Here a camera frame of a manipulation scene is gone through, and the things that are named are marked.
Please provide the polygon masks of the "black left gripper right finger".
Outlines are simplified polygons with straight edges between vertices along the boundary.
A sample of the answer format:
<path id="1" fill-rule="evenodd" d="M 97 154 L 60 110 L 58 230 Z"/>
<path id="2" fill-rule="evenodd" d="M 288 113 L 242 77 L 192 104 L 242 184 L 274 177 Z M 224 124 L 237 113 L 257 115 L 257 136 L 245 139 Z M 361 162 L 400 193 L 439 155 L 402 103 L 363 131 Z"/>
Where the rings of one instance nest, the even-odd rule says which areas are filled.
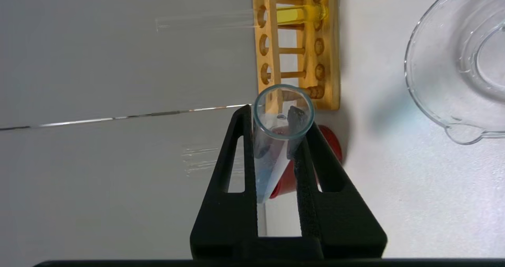
<path id="1" fill-rule="evenodd" d="M 387 235 L 318 126 L 311 126 L 294 157 L 303 237 L 319 242 L 328 259 L 381 258 Z"/>

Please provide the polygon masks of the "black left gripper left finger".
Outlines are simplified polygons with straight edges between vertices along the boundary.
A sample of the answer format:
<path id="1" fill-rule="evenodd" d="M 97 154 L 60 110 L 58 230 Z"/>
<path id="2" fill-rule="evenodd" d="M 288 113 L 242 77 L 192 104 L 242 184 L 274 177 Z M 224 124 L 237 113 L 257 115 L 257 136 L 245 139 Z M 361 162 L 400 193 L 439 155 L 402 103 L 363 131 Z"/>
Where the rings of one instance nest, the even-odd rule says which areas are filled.
<path id="1" fill-rule="evenodd" d="M 217 162 L 191 231 L 195 260 L 238 256 L 245 242 L 258 238 L 258 216 L 251 106 L 236 110 L 229 122 Z M 245 189 L 229 193 L 238 139 L 243 138 Z"/>

